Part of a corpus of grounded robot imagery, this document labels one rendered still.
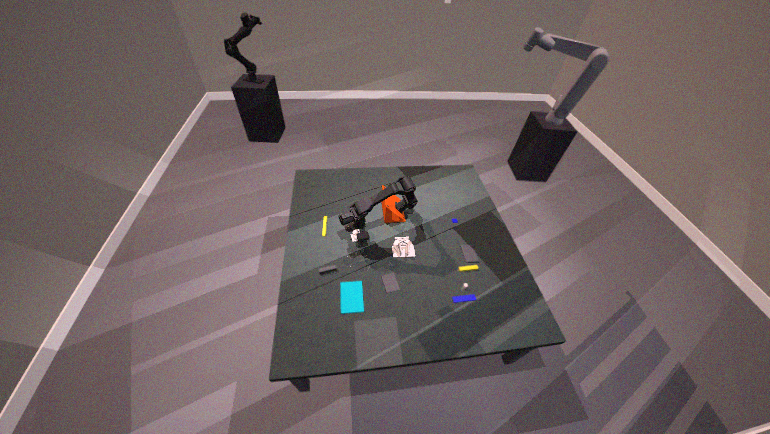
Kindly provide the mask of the cyan flat rectangular plate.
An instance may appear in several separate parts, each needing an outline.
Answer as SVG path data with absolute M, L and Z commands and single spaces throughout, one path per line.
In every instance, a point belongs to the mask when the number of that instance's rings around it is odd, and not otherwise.
M 341 314 L 364 312 L 362 281 L 340 283 Z

